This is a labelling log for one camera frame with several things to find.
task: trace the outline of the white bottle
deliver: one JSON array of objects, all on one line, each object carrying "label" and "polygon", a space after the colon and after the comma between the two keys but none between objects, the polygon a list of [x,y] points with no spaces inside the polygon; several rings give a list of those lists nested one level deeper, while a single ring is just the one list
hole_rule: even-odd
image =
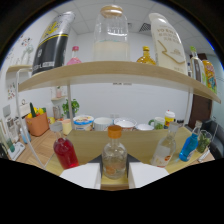
[{"label": "white bottle", "polygon": [[167,19],[150,13],[156,65],[188,75],[187,62],[180,37]]},{"label": "white bottle", "polygon": [[165,138],[160,139],[154,155],[150,161],[152,166],[165,168],[176,150],[175,134],[179,128],[176,122],[170,122],[168,134]]}]

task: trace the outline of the can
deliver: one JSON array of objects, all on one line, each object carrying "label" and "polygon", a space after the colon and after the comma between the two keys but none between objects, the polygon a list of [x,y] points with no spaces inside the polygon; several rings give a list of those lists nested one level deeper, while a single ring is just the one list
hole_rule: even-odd
[{"label": "can", "polygon": [[56,16],[44,31],[37,47],[32,75],[64,65],[68,35],[75,19],[72,11]]}]

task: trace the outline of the orange container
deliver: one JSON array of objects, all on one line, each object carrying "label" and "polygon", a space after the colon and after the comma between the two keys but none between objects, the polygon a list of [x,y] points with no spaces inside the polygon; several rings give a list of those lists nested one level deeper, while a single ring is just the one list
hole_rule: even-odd
[{"label": "orange container", "polygon": [[37,117],[34,118],[25,117],[25,119],[28,130],[30,131],[30,134],[33,136],[40,136],[49,129],[49,123],[47,120],[46,112]]}]

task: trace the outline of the wooden countertop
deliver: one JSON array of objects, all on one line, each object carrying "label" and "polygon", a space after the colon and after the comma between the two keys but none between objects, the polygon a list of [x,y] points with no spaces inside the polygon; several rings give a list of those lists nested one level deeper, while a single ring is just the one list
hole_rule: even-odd
[{"label": "wooden countertop", "polygon": [[[167,129],[152,130],[152,131],[123,131],[120,141],[126,147],[128,153],[140,160],[142,163],[149,164],[152,158],[158,141],[165,137]],[[193,156],[188,162],[183,162],[179,159],[179,153],[187,137],[191,132],[185,127],[179,128],[176,133],[176,151],[173,154],[169,164],[166,167],[168,173],[172,174],[180,169],[189,165],[198,164],[197,159],[202,155],[195,151]],[[75,131],[72,130],[67,138],[73,143],[80,165],[88,163],[90,160],[98,157],[102,153],[105,144],[108,143],[109,138],[107,132],[104,131]],[[206,158],[214,160],[212,155]],[[50,158],[46,164],[46,170],[60,176],[63,172],[55,154]],[[128,189],[128,178],[125,175],[118,180],[111,180],[102,175],[101,189],[103,190],[119,190]]]}]

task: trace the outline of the shelf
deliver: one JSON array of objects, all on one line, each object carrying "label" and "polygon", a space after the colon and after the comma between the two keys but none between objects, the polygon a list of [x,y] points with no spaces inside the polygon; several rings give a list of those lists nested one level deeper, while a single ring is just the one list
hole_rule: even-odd
[{"label": "shelf", "polygon": [[[144,164],[149,164],[159,140],[167,135],[167,131],[167,129],[152,131],[123,131],[120,141],[126,147],[128,154]],[[183,162],[179,159],[179,153],[184,142],[190,135],[191,132],[185,127],[178,129],[175,135],[176,151],[166,166],[166,170],[169,174],[189,166],[202,155],[195,151],[189,161]],[[79,165],[84,165],[101,155],[103,147],[108,143],[108,135],[106,131],[72,130],[67,138],[75,147]],[[46,169],[58,176],[63,172],[63,168],[55,154],[48,161]],[[110,180],[103,175],[101,186],[110,188],[116,188],[118,186],[127,187],[128,179],[127,176],[124,176],[118,180]]]},{"label": "shelf", "polygon": [[56,101],[56,100],[64,99],[65,97],[67,97],[67,96],[55,97],[55,98],[52,98],[51,100]]},{"label": "shelf", "polygon": [[124,61],[97,61],[62,66],[40,72],[19,85],[19,92],[86,83],[133,83],[167,87],[221,100],[197,80],[171,69]]},{"label": "shelf", "polygon": [[19,71],[19,69],[22,69],[22,68],[32,68],[32,65],[13,65],[13,66],[9,66],[7,72],[17,72],[17,71]]}]

